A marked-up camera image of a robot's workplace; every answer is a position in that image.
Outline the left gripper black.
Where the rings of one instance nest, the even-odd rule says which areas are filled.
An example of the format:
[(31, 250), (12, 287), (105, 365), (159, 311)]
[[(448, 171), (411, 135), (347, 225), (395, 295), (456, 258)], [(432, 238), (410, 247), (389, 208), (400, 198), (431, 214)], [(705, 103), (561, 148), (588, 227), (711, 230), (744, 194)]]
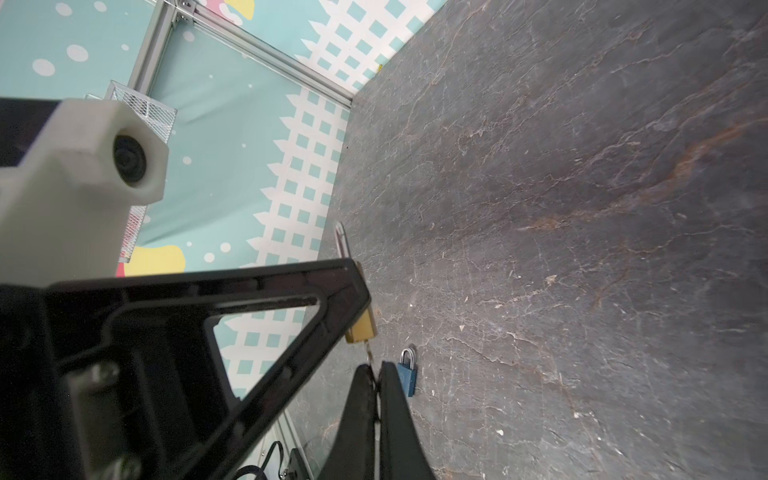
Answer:
[(35, 289), (1, 287), (1, 477), (140, 479), (139, 457), (122, 454), (86, 472), (66, 388), (46, 350)]

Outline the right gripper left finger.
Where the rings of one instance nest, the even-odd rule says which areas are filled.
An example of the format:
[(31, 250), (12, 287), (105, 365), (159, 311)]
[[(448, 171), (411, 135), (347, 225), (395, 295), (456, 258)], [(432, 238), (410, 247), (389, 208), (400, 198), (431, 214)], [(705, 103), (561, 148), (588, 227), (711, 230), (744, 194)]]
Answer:
[(318, 479), (374, 479), (377, 385), (369, 364), (354, 372), (336, 438)]

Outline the brass padlock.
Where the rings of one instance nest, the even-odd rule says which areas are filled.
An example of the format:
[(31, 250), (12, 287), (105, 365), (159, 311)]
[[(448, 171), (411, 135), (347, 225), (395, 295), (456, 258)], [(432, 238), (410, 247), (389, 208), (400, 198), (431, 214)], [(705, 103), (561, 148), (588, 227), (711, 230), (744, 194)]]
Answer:
[[(351, 258), (352, 255), (346, 231), (341, 222), (335, 224), (334, 238), (339, 256), (341, 258)], [(376, 335), (377, 328), (373, 319), (373, 314), (371, 313), (371, 309), (367, 308), (354, 325), (346, 332), (345, 340), (348, 344), (355, 344), (370, 341)]]

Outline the silver key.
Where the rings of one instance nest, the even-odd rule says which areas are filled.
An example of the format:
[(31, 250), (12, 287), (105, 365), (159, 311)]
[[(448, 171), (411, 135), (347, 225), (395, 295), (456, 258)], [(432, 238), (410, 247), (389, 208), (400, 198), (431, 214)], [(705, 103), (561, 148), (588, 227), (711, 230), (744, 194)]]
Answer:
[(366, 352), (366, 357), (367, 357), (368, 363), (371, 366), (371, 368), (373, 369), (374, 368), (374, 355), (373, 355), (372, 347), (371, 347), (371, 344), (370, 344), (370, 340), (364, 340), (363, 345), (364, 345), (364, 348), (365, 348), (365, 352)]

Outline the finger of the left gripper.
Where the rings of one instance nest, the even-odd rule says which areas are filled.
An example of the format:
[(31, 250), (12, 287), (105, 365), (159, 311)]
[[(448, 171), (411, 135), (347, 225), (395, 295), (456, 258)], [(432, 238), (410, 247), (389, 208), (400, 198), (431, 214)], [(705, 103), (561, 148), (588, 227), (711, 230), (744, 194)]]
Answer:
[(349, 259), (48, 288), (84, 476), (232, 477), (369, 302)]

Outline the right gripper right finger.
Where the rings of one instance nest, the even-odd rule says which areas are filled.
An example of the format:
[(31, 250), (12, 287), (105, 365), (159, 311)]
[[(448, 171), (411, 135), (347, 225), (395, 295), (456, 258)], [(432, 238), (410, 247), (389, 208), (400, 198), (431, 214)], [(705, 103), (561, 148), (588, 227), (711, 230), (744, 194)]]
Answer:
[(379, 372), (380, 478), (429, 479), (436, 476), (422, 449), (396, 366), (383, 361)]

